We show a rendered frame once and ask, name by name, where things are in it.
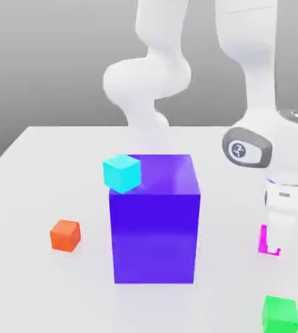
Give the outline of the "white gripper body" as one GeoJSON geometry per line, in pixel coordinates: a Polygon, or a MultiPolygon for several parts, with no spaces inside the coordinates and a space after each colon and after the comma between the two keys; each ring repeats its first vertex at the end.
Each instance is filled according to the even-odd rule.
{"type": "Polygon", "coordinates": [[[293,214],[298,212],[298,184],[267,181],[264,202],[268,214],[293,214]]]}

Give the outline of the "small magenta cube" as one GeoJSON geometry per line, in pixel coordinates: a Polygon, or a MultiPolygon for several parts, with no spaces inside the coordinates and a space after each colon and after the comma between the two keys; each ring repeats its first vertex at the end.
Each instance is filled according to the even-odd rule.
{"type": "Polygon", "coordinates": [[[280,249],[277,248],[275,252],[268,251],[267,245],[267,226],[265,224],[261,225],[260,235],[258,239],[258,252],[262,254],[268,254],[272,256],[280,256],[280,249]]]}

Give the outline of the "small green cube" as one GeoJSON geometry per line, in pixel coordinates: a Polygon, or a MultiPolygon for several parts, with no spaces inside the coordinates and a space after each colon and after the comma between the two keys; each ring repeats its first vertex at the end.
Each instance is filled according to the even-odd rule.
{"type": "Polygon", "coordinates": [[[296,302],[267,295],[262,310],[262,327],[264,333],[297,333],[296,302]]]}

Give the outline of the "small cyan cube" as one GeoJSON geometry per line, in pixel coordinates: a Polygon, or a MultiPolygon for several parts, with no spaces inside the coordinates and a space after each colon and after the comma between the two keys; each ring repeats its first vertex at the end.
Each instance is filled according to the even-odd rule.
{"type": "Polygon", "coordinates": [[[103,180],[108,188],[124,194],[141,184],[141,162],[125,154],[105,160],[103,180]]]}

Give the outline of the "small orange cube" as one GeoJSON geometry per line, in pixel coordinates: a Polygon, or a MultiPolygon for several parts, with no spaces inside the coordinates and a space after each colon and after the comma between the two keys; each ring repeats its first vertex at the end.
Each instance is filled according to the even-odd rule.
{"type": "Polygon", "coordinates": [[[52,249],[73,252],[81,240],[79,223],[71,220],[59,220],[50,230],[50,239],[52,249]]]}

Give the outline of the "large blue box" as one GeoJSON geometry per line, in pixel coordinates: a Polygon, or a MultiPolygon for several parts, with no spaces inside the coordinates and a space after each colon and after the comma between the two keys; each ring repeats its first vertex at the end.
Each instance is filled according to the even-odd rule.
{"type": "Polygon", "coordinates": [[[136,155],[142,183],[109,191],[114,281],[191,284],[195,276],[200,188],[187,154],[136,155]]]}

